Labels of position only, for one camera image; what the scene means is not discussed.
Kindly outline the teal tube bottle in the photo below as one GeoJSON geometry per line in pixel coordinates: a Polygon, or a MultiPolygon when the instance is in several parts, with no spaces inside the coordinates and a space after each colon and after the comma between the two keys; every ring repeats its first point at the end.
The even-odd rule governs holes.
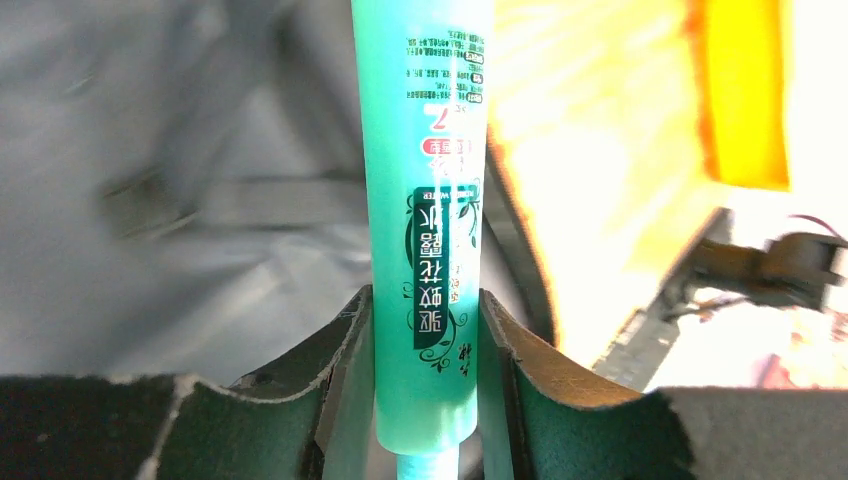
{"type": "Polygon", "coordinates": [[[352,3],[373,271],[376,435],[455,479],[476,429],[490,1],[352,3]]]}

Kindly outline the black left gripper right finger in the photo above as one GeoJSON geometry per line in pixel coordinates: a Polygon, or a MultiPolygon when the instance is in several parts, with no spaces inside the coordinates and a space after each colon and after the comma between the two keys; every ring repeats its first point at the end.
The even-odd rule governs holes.
{"type": "Polygon", "coordinates": [[[479,432],[489,479],[843,479],[839,390],[642,394],[563,356],[480,294],[479,432]]]}

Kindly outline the yellow plastic basket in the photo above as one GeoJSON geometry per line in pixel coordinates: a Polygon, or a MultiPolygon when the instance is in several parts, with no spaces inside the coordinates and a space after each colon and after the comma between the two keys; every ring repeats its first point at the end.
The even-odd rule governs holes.
{"type": "Polygon", "coordinates": [[[788,190],[783,2],[687,5],[708,175],[735,187],[788,190]]]}

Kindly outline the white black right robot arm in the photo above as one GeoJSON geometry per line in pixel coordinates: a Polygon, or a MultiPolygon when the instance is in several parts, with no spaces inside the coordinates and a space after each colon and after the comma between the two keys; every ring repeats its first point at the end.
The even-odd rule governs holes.
{"type": "Polygon", "coordinates": [[[847,241],[794,232],[764,250],[701,241],[684,260],[659,300],[662,319],[703,315],[740,303],[820,310],[828,286],[843,277],[833,270],[847,241]]]}

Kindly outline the black white space suitcase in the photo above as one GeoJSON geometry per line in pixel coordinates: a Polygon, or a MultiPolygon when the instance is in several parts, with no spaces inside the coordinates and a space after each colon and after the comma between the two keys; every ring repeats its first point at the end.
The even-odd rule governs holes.
{"type": "Polygon", "coordinates": [[[346,1],[1,5],[1,371],[229,385],[370,280],[346,1]]]}

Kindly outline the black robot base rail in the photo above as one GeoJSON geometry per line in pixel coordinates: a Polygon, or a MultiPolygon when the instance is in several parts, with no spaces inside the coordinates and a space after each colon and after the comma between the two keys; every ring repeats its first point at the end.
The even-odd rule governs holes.
{"type": "Polygon", "coordinates": [[[684,310],[694,296],[695,288],[690,284],[694,251],[705,241],[728,244],[732,224],[733,214],[728,208],[711,213],[663,278],[656,296],[635,310],[592,365],[595,374],[632,390],[646,389],[679,337],[672,315],[684,310]]]}

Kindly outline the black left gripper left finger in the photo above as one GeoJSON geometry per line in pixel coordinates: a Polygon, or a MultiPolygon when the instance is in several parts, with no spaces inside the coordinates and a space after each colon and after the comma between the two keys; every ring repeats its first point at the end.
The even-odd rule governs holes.
{"type": "Polygon", "coordinates": [[[221,387],[195,374],[1,381],[5,479],[363,479],[372,289],[221,387]]]}

